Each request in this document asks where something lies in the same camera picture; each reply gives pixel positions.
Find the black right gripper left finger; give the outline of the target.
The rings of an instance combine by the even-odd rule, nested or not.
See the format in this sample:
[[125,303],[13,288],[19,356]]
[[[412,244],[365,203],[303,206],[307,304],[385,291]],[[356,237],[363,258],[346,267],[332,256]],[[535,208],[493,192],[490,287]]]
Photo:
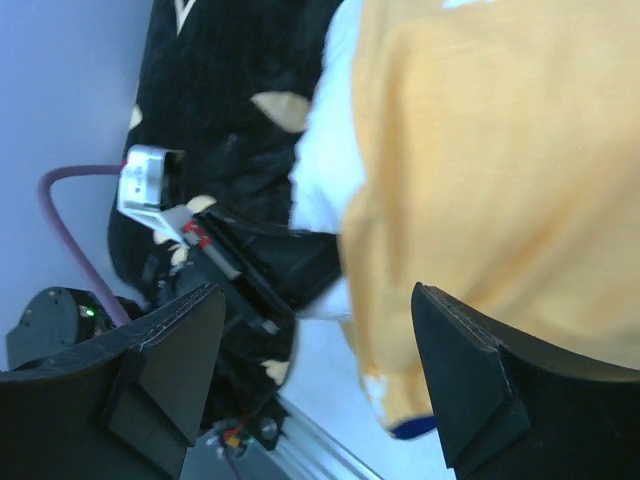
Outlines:
[[202,285],[138,320],[1,375],[4,479],[177,479],[225,320]]

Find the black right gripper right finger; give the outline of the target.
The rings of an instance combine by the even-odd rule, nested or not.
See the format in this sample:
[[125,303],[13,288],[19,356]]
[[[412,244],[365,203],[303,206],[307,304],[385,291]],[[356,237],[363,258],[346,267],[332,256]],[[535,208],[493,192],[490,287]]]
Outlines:
[[639,374],[414,287],[412,320],[446,465],[460,479],[635,479]]

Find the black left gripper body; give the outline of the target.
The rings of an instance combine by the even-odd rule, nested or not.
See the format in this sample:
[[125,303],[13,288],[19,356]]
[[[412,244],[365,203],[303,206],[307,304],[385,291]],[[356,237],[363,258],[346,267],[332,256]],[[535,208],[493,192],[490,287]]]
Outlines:
[[342,274],[335,235],[255,222],[224,207],[173,207],[149,228],[149,300],[162,306],[202,284],[219,287],[225,350],[290,349],[297,314]]

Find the white pillow insert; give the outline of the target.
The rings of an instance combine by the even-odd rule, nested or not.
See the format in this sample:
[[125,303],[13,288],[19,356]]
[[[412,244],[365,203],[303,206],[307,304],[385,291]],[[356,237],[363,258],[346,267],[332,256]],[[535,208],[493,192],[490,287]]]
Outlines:
[[346,208],[366,179],[353,121],[351,86],[361,10],[360,1],[342,2],[325,37],[321,76],[289,175],[289,226],[294,229],[340,233]]

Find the yellow blue cartoon pillowcase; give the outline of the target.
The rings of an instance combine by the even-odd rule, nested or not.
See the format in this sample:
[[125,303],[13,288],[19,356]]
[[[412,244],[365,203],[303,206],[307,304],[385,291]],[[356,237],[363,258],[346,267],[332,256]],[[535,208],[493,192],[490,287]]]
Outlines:
[[381,425],[432,411],[417,283],[637,368],[638,3],[367,1],[351,80],[341,250]]

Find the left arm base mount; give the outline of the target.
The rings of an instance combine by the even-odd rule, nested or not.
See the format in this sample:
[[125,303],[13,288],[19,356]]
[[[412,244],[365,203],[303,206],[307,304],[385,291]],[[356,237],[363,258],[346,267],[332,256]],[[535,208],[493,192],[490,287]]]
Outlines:
[[272,451],[283,433],[288,412],[278,397],[269,400],[256,414],[243,414],[219,420],[212,425],[214,440],[219,440],[224,455],[240,458],[250,446]]

